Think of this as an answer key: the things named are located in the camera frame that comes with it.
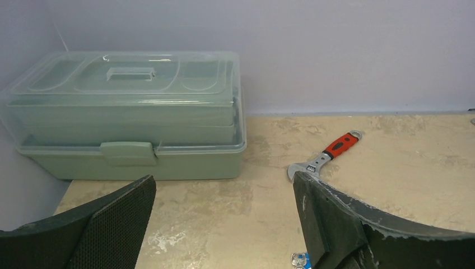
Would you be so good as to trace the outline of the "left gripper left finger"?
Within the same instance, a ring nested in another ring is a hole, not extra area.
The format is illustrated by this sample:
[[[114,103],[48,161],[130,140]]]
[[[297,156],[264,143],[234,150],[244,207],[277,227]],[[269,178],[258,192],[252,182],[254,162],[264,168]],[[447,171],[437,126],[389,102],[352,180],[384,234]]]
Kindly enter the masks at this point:
[[[156,195],[153,176],[60,214],[1,231],[1,268],[135,268]]]

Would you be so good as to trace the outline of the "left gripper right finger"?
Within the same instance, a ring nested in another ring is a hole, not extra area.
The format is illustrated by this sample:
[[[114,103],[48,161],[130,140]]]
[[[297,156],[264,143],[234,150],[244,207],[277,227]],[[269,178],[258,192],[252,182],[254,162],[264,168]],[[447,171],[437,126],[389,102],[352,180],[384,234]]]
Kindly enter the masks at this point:
[[[293,188],[312,268],[473,268],[474,234],[410,221],[306,173]]]

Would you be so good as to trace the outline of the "blue key tag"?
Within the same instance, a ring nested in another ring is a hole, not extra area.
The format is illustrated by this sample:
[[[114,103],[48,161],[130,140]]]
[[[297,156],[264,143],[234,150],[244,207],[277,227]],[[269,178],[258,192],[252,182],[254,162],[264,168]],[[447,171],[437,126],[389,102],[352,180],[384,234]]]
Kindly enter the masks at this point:
[[[293,253],[291,255],[293,269],[311,269],[311,263],[307,252]]]

